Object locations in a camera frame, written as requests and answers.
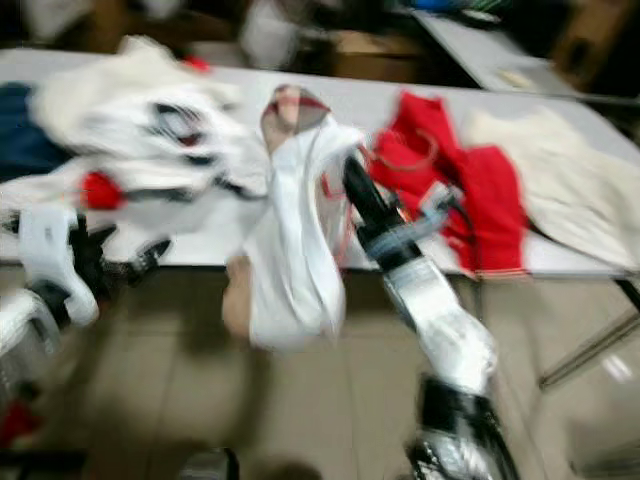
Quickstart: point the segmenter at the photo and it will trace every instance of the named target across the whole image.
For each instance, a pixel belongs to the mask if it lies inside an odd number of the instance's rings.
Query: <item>white table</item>
[[[485,90],[544,95],[577,96],[583,94],[565,83],[548,60],[528,55],[506,34],[481,30],[433,13],[414,10],[414,18],[453,57],[469,76]],[[505,81],[500,71],[516,72],[532,83],[523,89]]]
[[[79,67],[99,59],[99,55],[39,50],[10,50],[0,54],[0,83],[22,81],[35,83],[57,71]],[[373,132],[393,115],[399,85],[324,78],[234,68],[215,68],[216,79],[241,87],[243,105],[233,116],[251,128],[257,128],[262,110],[274,88],[282,83],[303,85],[322,98],[343,123],[356,125]],[[543,105],[565,117],[588,138],[593,146],[620,158],[640,162],[640,152],[603,118],[587,107],[573,101],[547,99],[541,96],[490,93],[480,90],[405,86],[422,95],[440,95],[447,99],[455,127],[460,129],[467,114],[483,109],[496,116],[525,114]],[[247,203],[226,192],[217,192],[211,213],[202,229],[196,233],[178,235],[174,246],[164,259],[165,266],[222,268],[226,259],[240,246],[242,239],[262,211],[260,202]],[[114,220],[118,213],[92,214],[93,222]],[[106,255],[113,260],[127,259],[149,238],[144,229],[125,226],[106,246]],[[352,245],[347,267],[371,270],[375,267],[365,258],[358,245]],[[425,241],[421,247],[447,274],[459,274],[455,254],[439,237]],[[0,261],[16,261],[15,239],[0,234]],[[529,233],[524,246],[525,266],[536,276],[547,277],[613,277],[626,276],[604,262],[562,247],[540,235]]]

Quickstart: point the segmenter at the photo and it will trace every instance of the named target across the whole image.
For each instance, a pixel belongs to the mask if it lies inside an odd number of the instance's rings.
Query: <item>red clothing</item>
[[[450,183],[464,192],[463,207],[473,230],[454,212],[442,232],[463,269],[524,273],[526,215],[517,173],[496,147],[462,149],[442,99],[403,92],[396,118],[378,136],[375,154],[369,174],[397,192],[414,218],[434,182]]]

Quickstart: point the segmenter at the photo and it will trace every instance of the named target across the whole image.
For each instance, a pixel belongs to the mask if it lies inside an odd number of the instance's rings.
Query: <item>tiled floor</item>
[[[220,445],[237,449],[245,479],[290,460],[326,479],[394,478],[407,468],[402,444],[429,366],[379,279],[346,281],[340,341],[267,355],[220,328],[222,274],[159,274],[66,339],[48,376],[51,420],[40,441],[88,448],[95,479],[174,479],[191,453]],[[0,271],[0,292],[16,282]],[[626,383],[601,361],[545,395],[535,383],[627,308],[612,284],[493,284],[485,300],[501,354],[496,403],[524,479],[573,479],[568,459],[640,438],[636,339],[611,352],[630,369]]]

